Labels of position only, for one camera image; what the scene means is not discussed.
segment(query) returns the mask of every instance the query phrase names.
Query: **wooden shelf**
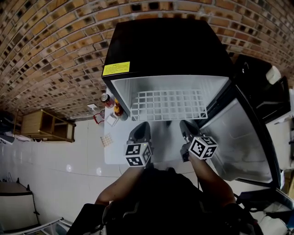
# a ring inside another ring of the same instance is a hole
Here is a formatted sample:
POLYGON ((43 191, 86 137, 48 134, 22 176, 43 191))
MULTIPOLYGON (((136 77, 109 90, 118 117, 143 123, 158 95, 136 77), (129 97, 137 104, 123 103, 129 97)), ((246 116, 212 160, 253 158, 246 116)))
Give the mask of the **wooden shelf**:
POLYGON ((46 141, 74 142, 75 124, 64 121, 54 115, 39 110, 23 115, 21 133, 29 138, 46 141))

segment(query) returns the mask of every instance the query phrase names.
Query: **brown bottle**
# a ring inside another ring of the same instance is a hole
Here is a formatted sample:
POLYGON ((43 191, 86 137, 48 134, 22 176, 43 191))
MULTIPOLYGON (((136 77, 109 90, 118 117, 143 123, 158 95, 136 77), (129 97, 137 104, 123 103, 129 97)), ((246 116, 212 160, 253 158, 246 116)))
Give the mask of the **brown bottle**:
POLYGON ((122 106, 120 105, 119 101, 116 98, 114 99, 114 102, 117 107, 122 108, 122 106))
POLYGON ((120 120, 125 121, 128 119, 128 115, 121 107, 114 106, 114 114, 119 117, 120 120))

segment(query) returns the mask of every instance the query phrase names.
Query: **fridge door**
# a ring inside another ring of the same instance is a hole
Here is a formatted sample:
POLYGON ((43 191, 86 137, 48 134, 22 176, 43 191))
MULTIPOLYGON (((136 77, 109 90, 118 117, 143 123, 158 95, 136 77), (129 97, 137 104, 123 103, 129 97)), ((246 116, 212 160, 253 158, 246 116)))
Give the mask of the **fridge door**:
POLYGON ((237 86, 228 88, 208 107, 208 119, 197 122, 218 143, 211 158, 225 180, 281 188, 282 178, 271 137, 237 86))

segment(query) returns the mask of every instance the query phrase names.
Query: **white table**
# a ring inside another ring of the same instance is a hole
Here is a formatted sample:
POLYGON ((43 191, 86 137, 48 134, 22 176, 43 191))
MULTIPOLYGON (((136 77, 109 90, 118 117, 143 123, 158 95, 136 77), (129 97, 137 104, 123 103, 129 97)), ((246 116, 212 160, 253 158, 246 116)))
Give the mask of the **white table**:
MULTIPOLYGON (((105 118, 113 112, 113 108, 105 109, 105 118)), ((131 121, 130 117, 126 121, 118 120, 114 127, 106 121, 104 124, 104 135, 110 133, 113 143, 104 148, 104 158, 106 164, 126 164, 124 157, 124 145, 126 144, 130 132, 142 122, 131 121)), ((167 128, 166 122, 149 122, 151 128, 151 142, 154 148, 152 162, 182 162, 180 149, 185 140, 181 135, 180 120, 172 121, 167 128)))

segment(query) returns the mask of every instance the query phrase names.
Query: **brick wall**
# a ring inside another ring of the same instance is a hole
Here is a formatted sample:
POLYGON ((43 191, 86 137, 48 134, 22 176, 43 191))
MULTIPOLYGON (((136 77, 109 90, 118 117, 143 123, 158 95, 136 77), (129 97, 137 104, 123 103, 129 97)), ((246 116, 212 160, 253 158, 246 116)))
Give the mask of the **brick wall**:
POLYGON ((102 107, 101 73, 115 25, 154 17, 206 20, 233 60, 261 58, 294 85, 289 0, 7 0, 0 3, 0 107, 46 108, 68 118, 89 114, 90 103, 102 107))

